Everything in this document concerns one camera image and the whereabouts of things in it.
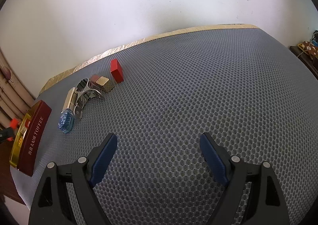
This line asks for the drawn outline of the cluttered side shelf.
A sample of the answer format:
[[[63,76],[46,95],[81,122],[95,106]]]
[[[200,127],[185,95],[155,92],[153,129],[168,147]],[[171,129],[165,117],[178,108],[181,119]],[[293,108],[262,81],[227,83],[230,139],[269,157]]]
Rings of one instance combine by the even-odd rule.
[[[303,41],[297,46],[290,46],[289,50],[311,71],[317,78],[318,76],[318,31],[315,30],[309,41]]]

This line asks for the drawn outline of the gold and maroon lipstick box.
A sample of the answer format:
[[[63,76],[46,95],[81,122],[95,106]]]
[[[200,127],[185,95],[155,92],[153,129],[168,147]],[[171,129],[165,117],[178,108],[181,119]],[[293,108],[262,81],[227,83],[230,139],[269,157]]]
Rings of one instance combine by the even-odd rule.
[[[105,93],[109,93],[114,88],[113,82],[105,76],[95,74],[90,77],[90,81]]]

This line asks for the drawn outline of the grey honeycomb table mat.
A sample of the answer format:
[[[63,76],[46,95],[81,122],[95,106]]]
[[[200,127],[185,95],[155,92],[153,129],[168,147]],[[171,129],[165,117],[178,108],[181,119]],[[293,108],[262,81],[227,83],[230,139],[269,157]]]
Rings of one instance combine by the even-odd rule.
[[[111,61],[122,67],[116,83]],[[68,91],[92,75],[114,88],[92,98],[64,134]],[[33,176],[12,169],[31,206],[50,161],[72,163],[110,132],[118,146],[95,193],[112,224],[205,224],[223,192],[199,147],[208,132],[252,164],[268,161],[291,224],[317,197],[317,78],[261,29],[206,30],[160,38],[107,56],[39,95],[52,109]]]

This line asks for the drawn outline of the large steel clamp clip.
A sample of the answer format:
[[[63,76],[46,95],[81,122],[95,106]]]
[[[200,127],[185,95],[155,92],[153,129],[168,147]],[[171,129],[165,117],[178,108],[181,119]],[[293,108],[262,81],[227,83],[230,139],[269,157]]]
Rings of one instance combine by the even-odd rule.
[[[88,78],[81,80],[76,87],[77,99],[74,105],[73,114],[77,119],[81,119],[82,111],[87,102],[92,98],[103,98],[104,96],[98,90],[97,86]]]

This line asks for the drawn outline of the floral beige curtain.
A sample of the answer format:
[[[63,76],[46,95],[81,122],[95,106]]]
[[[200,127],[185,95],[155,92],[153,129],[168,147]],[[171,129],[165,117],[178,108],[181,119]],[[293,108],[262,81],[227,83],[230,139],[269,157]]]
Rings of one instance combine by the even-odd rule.
[[[34,97],[20,82],[1,51],[1,126],[7,128],[11,120],[21,123],[35,103]]]

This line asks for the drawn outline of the red and gold toffee tin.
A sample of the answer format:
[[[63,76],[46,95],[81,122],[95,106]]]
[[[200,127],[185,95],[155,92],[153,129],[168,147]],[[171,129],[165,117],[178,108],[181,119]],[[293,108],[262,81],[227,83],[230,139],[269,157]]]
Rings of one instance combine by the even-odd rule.
[[[17,131],[9,162],[29,177],[33,175],[39,143],[51,111],[43,100],[39,100],[25,114]]]

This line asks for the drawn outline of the silver rectangular metal case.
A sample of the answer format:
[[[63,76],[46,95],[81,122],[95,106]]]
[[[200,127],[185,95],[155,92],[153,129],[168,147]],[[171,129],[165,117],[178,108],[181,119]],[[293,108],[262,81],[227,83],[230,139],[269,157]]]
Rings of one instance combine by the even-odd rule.
[[[62,112],[65,110],[70,110],[71,112],[74,112],[74,107],[77,101],[77,90],[75,87],[72,87],[66,96],[63,108],[62,108]]]

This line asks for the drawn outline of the red wedge block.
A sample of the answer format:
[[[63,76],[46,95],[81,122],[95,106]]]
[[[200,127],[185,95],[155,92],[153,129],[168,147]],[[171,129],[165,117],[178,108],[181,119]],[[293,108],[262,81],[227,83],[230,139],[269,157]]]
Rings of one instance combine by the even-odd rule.
[[[117,59],[111,61],[111,74],[116,81],[116,83],[123,82],[123,71],[122,67]]]

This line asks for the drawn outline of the small blue patterned tin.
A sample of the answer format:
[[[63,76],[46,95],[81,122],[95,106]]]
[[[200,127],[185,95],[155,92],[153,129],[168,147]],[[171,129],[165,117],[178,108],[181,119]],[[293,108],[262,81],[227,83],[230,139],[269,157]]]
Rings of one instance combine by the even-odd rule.
[[[74,116],[70,109],[65,109],[61,112],[61,116],[58,122],[58,129],[64,134],[69,133],[74,125]]]

